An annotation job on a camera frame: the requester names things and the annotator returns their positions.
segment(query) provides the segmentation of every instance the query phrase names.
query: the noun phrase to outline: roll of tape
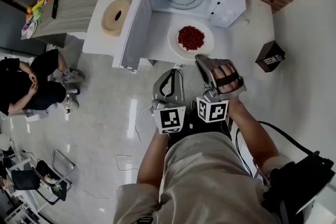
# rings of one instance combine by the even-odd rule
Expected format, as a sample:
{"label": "roll of tape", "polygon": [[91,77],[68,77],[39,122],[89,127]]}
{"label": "roll of tape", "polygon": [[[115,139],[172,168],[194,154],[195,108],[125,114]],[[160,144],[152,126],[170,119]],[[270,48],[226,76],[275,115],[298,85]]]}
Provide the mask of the roll of tape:
{"label": "roll of tape", "polygon": [[101,19],[101,26],[105,33],[115,37],[120,35],[130,6],[129,0],[116,0],[106,8]]}

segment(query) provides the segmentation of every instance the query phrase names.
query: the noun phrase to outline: open microwave door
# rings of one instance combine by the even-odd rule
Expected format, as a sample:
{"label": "open microwave door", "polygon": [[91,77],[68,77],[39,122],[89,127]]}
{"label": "open microwave door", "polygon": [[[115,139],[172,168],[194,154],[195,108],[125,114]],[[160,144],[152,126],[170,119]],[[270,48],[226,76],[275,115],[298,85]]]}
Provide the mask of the open microwave door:
{"label": "open microwave door", "polygon": [[121,30],[112,67],[136,73],[152,15],[150,0],[133,0]]}

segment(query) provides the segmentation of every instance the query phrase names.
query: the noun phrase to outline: white table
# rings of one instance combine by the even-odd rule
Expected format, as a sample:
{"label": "white table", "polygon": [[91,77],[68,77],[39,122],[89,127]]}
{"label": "white table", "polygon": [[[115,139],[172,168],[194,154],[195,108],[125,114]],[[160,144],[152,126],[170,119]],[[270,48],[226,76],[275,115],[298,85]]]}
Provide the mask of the white table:
{"label": "white table", "polygon": [[[103,13],[113,1],[115,0],[98,0],[86,34],[83,52],[114,56],[119,38],[106,34],[101,27]],[[169,27],[167,25],[181,20],[181,18],[197,18],[210,28],[215,38],[215,48],[210,54],[211,58],[231,59],[234,47],[247,50],[257,49],[258,55],[263,44],[274,40],[272,11],[271,7],[262,1],[246,0],[246,2],[247,10],[227,29],[212,26],[210,21],[205,18],[153,12],[142,58],[188,65],[194,64],[194,62],[176,55],[168,43]],[[160,35],[151,35],[151,32],[154,31],[160,33]]]}

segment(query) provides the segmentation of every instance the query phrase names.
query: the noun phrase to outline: person sitting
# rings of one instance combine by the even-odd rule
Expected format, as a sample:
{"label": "person sitting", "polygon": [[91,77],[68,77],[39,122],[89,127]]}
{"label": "person sitting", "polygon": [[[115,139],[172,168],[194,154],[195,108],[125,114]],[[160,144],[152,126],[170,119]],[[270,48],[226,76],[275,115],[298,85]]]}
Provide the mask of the person sitting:
{"label": "person sitting", "polygon": [[82,74],[68,68],[57,49],[36,57],[30,66],[18,58],[0,61],[3,78],[0,111],[9,115],[27,109],[45,110],[54,103],[61,103],[70,110],[78,109],[78,102],[66,94],[61,83],[47,81],[56,69],[62,72],[64,83],[77,83],[84,79]]}

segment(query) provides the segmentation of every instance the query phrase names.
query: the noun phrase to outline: glossy floor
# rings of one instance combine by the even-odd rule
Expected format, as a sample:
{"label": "glossy floor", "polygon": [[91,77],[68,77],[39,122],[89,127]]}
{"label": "glossy floor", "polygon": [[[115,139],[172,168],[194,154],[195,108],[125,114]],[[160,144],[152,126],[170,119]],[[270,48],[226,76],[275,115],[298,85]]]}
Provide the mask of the glossy floor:
{"label": "glossy floor", "polygon": [[[67,200],[46,206],[44,215],[58,224],[111,223],[115,190],[135,182],[136,169],[155,130],[154,118],[145,109],[151,105],[153,84],[173,65],[158,62],[142,67],[137,75],[128,74],[111,68],[109,56],[80,53],[81,42],[74,40],[68,38],[64,54],[72,65],[78,61],[86,75],[78,96],[80,108],[70,113],[68,121],[59,106],[48,118],[29,125],[24,117],[5,120],[2,129],[17,150],[33,152],[50,164],[57,148],[78,167]],[[187,67],[183,73],[186,96],[200,94],[203,83],[196,67]]]}

